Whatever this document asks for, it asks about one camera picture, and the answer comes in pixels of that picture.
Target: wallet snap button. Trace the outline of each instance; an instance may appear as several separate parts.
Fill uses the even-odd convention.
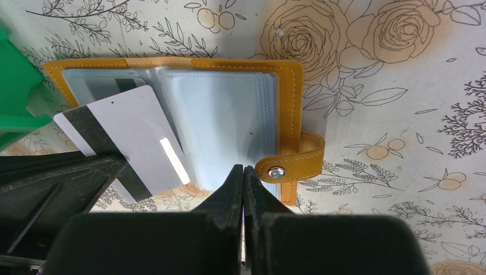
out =
[[[285,176],[285,169],[283,169],[282,167],[278,167],[278,166],[272,167],[268,170],[268,175],[272,179],[280,179],[283,176]]]

